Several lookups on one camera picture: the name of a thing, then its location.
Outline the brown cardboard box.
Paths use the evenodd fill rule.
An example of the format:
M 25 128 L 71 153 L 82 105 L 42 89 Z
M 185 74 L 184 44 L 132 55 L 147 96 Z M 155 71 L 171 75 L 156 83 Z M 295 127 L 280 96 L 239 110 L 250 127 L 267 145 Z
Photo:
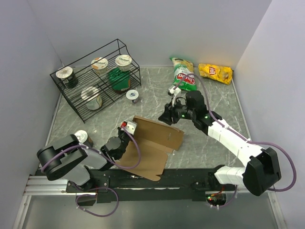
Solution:
M 134 139 L 139 146 L 130 141 L 122 158 L 116 163 L 125 170 L 151 181 L 161 179 L 168 155 L 179 150 L 183 142 L 184 131 L 140 116 L 134 116 L 137 124 Z

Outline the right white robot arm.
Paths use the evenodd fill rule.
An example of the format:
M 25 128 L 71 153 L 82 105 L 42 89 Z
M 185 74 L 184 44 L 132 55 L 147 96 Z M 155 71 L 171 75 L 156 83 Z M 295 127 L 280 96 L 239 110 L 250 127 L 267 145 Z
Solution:
M 219 190 L 230 184 L 244 186 L 253 195 L 260 196 L 281 179 L 275 150 L 264 149 L 238 136 L 221 116 L 207 109 L 201 92 L 187 92 L 185 104 L 180 102 L 180 93 L 179 88 L 169 89 L 171 101 L 164 106 L 159 121 L 173 125 L 180 119 L 191 120 L 198 130 L 222 144 L 243 164 L 242 167 L 217 167 L 208 178 L 211 189 Z

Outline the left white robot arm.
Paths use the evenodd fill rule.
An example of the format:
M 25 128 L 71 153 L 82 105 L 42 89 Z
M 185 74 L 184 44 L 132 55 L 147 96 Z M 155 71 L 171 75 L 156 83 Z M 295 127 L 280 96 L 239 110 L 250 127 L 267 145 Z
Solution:
M 135 167 L 115 163 L 122 158 L 129 142 L 135 140 L 135 130 L 136 127 L 130 122 L 125 127 L 119 127 L 118 135 L 111 137 L 100 150 L 81 143 L 75 135 L 68 135 L 37 152 L 41 171 L 49 181 L 64 178 L 75 183 L 82 191 L 88 192 L 94 187 L 90 169 L 105 171 L 113 165 L 126 169 Z

